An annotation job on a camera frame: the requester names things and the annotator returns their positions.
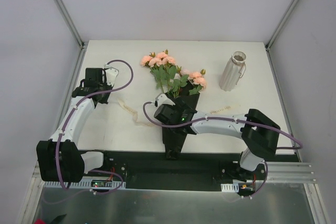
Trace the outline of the cream printed ribbon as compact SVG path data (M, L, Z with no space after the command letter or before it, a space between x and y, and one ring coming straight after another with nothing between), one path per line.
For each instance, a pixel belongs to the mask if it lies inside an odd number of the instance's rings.
M117 102L123 110L125 110L127 113L129 113L132 116L132 121L134 122L134 124L136 126L154 127L154 124L150 123L149 121L147 121L147 122L139 121L137 110L129 107L122 99L117 98ZM238 107L240 107L239 104L226 105L226 106L224 106L220 109L209 111L209 113L211 115L225 114L225 113L230 112L230 111L232 111L232 110L234 110Z

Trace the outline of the black wrapping paper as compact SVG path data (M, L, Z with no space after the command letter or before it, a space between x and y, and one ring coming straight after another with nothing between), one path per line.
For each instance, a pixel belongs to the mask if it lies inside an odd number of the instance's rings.
M181 88L179 97L192 109L196 109L199 93L190 95L189 91L193 89L191 84ZM168 160L177 160L180 156L187 134L176 132L177 129L162 128L162 141L165 146L165 158Z

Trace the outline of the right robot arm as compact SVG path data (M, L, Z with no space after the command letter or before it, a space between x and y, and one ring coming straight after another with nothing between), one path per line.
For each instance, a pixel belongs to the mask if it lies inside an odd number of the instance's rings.
M162 125L180 135L216 134L242 140L246 149L238 163L225 169L227 174L239 180L250 178L257 166L276 154L280 127L259 110L250 109L246 114L212 116L166 99L155 101L154 114Z

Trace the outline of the pink rose bouquet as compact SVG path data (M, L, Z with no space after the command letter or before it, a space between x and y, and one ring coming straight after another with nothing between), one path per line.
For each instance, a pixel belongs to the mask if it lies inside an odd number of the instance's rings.
M168 50L143 56L140 65L149 69L158 89L174 98L196 95L207 87L205 69L194 72L184 69Z

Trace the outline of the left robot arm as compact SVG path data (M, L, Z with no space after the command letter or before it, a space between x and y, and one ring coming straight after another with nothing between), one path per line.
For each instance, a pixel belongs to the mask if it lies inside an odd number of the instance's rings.
M110 68L86 68L85 78L71 94L70 107L56 129L46 141L36 147L40 175L45 182L59 182L58 171L64 183L77 183L94 170L99 176L110 173L111 164L100 151L81 153L77 144L83 127L96 106L107 104L109 93L87 95L112 90L119 71Z

